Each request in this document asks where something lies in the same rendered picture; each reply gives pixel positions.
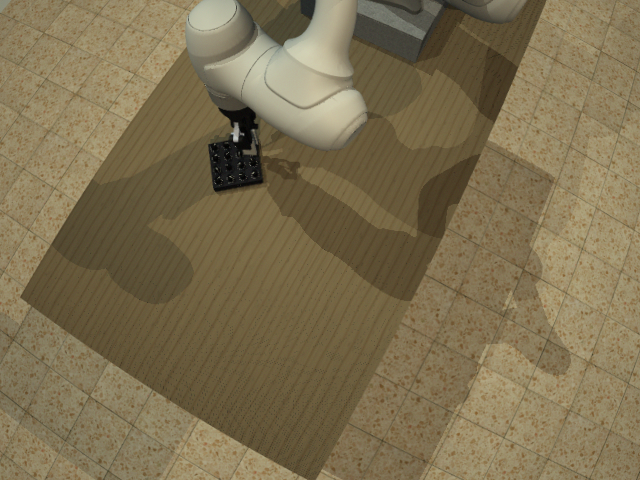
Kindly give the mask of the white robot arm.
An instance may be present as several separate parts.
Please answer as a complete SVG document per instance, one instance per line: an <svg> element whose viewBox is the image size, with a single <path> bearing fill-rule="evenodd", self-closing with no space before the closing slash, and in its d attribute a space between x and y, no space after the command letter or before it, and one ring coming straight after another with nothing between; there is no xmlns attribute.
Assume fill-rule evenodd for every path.
<svg viewBox="0 0 640 480"><path fill-rule="evenodd" d="M481 21L503 24L528 0L444 1ZM341 150L368 119L349 60L357 9L358 0L316 0L308 28L282 48L237 0L203 0L187 16L186 46L217 107L249 107L306 146Z"/></svg>

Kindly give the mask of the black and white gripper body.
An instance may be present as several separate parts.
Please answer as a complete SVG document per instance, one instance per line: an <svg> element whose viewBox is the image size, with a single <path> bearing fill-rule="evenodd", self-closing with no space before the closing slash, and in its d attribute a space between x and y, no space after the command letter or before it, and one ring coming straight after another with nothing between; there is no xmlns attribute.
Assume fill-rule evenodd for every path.
<svg viewBox="0 0 640 480"><path fill-rule="evenodd" d="M225 111L221 108L219 108L219 110L224 116L230 119L232 128L234 128L234 122L238 123L239 128L242 128L243 126L245 126L246 119L244 117L247 117L253 113L253 111L249 107L246 107L242 110L237 110L237 111Z"/></svg>

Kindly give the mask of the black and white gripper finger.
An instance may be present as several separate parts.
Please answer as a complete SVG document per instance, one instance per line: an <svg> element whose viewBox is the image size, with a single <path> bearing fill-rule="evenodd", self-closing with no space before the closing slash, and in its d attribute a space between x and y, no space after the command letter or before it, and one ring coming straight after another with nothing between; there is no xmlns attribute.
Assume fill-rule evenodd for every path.
<svg viewBox="0 0 640 480"><path fill-rule="evenodd" d="M251 115L250 115L251 116ZM250 130L251 119L250 116L245 117L246 125L239 128L238 123L234 122L234 132L231 132L229 142L233 142L237 149L243 150L246 155L257 155L254 139ZM246 136L244 136L244 134ZM248 139L247 139L247 138Z"/></svg>
<svg viewBox="0 0 640 480"><path fill-rule="evenodd" d="M252 116L252 115L253 115L253 116ZM254 139L255 144L257 144L257 145L258 145L258 137L257 137L257 133L256 133L256 130L255 130L255 129L258 129L258 124L255 124L255 123L254 123L254 120L255 120L255 118L256 118L256 115L255 115L255 113L254 113L254 112L251 114L250 118L251 118L251 126L250 126L250 129L251 129L251 132L252 132L252 139ZM253 119L254 119L254 120L253 120Z"/></svg>

